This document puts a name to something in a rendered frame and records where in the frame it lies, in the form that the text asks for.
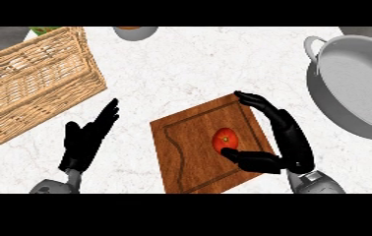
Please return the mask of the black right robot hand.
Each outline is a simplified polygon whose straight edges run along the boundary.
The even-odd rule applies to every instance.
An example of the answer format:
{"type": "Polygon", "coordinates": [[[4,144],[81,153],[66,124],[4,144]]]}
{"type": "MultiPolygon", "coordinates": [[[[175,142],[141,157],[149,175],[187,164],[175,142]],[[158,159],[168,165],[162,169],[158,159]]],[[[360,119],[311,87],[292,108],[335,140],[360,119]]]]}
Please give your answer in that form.
{"type": "Polygon", "coordinates": [[[277,109],[267,99],[254,93],[233,92],[242,105],[254,107],[270,120],[271,132],[282,156],[267,151],[237,151],[224,147],[221,155],[246,172],[279,174],[288,169],[305,174],[316,168],[308,140],[299,125],[285,109],[277,109]]]}

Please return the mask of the grey metal pot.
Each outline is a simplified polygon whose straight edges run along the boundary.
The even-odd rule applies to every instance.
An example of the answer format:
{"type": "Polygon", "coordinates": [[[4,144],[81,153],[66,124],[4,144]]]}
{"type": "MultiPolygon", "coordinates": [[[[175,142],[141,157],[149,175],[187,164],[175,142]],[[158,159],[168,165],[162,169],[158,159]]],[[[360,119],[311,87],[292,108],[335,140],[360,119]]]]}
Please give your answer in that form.
{"type": "Polygon", "coordinates": [[[307,88],[319,110],[342,130],[372,140],[372,37],[308,36],[304,50],[307,88]]]}

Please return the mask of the dark grey flat object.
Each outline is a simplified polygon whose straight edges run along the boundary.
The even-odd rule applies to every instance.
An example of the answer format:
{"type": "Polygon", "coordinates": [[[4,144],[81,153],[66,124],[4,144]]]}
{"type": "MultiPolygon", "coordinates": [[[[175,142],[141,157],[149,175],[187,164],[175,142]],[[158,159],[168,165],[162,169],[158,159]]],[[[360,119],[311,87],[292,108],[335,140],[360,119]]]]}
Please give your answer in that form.
{"type": "Polygon", "coordinates": [[[0,27],[0,50],[20,43],[28,32],[28,27],[0,27]]]}

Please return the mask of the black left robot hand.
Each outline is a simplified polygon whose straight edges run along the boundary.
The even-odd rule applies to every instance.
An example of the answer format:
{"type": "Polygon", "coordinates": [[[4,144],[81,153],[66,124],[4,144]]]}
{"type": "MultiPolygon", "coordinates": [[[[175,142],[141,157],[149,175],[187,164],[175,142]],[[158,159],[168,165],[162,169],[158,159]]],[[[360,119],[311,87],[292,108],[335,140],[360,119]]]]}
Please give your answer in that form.
{"type": "Polygon", "coordinates": [[[118,99],[113,98],[94,121],[88,122],[84,127],[79,127],[74,121],[65,124],[65,153],[57,166],[60,171],[76,170],[82,173],[87,170],[102,141],[119,118],[118,111],[118,99]]]}

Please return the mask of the grey round cup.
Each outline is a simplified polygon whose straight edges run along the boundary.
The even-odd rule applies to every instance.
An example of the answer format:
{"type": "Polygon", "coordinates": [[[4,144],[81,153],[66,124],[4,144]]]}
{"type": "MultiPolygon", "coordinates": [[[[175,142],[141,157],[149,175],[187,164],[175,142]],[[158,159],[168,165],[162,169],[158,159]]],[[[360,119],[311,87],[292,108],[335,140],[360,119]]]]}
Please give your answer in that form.
{"type": "Polygon", "coordinates": [[[113,27],[118,37],[127,41],[140,41],[149,38],[158,30],[158,27],[138,27],[137,29],[121,29],[113,27]]]}

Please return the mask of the brown wooden cutting board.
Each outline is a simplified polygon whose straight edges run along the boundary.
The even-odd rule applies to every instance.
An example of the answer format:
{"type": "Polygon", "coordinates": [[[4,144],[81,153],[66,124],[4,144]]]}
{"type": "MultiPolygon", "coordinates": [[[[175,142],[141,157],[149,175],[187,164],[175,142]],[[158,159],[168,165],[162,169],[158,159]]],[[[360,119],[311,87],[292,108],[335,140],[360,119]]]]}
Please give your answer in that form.
{"type": "Polygon", "coordinates": [[[221,193],[257,176],[212,147],[212,136],[230,128],[237,150],[273,152],[248,106],[229,94],[149,123],[165,193],[221,193]]]}

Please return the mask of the grey appliance corner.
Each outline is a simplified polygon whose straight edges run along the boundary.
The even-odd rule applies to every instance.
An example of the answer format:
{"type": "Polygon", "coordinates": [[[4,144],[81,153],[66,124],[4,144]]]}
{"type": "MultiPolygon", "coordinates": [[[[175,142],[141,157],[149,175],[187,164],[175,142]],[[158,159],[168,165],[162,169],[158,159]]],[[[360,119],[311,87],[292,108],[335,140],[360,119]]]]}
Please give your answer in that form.
{"type": "Polygon", "coordinates": [[[372,27],[341,27],[342,34],[355,34],[372,37],[372,27]]]}

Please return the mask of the red tomato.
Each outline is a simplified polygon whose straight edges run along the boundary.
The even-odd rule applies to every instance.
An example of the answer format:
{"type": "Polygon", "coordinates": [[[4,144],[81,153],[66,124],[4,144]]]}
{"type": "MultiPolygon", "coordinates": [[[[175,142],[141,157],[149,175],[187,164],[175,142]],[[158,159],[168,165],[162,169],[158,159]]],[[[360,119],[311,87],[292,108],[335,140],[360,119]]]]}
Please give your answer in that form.
{"type": "Polygon", "coordinates": [[[223,148],[236,149],[237,136],[230,128],[221,128],[212,136],[212,147],[215,152],[221,152],[223,148]]]}

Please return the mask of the green leafy vegetable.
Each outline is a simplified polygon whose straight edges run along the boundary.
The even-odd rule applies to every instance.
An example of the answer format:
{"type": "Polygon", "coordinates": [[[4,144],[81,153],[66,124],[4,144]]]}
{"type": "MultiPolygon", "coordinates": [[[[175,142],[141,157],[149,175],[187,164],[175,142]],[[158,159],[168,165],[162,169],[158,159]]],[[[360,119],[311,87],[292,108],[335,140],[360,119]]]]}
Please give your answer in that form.
{"type": "Polygon", "coordinates": [[[31,27],[31,31],[37,34],[37,35],[43,35],[45,33],[48,33],[50,31],[56,30],[56,27],[31,27]]]}

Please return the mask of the tan wicker basket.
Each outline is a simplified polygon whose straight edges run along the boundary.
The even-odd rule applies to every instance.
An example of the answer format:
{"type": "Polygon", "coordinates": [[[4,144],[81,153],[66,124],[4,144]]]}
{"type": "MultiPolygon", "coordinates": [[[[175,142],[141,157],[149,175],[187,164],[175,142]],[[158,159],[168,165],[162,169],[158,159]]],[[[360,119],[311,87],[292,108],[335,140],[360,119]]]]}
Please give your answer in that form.
{"type": "Polygon", "coordinates": [[[0,145],[106,89],[81,27],[0,50],[0,145]]]}

